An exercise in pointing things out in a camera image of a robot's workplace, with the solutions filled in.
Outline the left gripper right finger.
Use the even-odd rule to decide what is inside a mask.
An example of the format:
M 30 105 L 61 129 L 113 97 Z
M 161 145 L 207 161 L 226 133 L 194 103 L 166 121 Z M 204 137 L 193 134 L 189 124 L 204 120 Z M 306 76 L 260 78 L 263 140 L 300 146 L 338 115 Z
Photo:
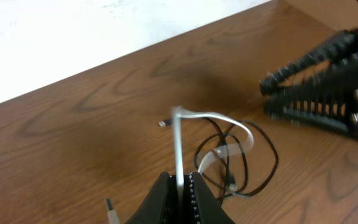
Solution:
M 234 224 L 221 208 L 200 173 L 192 172 L 187 181 L 186 223 Z

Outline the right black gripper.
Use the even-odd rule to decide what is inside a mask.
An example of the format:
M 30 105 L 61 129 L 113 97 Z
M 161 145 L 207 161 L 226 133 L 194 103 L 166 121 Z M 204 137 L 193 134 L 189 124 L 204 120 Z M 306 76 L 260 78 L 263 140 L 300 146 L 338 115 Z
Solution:
M 331 64 L 317 65 L 325 60 Z M 351 60 L 358 61 L 358 28 L 337 33 L 261 80 L 265 112 L 358 140 L 358 65 Z

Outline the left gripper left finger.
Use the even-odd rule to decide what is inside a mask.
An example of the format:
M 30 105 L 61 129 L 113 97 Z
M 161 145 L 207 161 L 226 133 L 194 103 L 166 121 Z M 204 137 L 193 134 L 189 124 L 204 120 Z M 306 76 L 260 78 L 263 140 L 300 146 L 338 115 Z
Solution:
M 126 224 L 174 224 L 178 218 L 175 176 L 162 172 Z

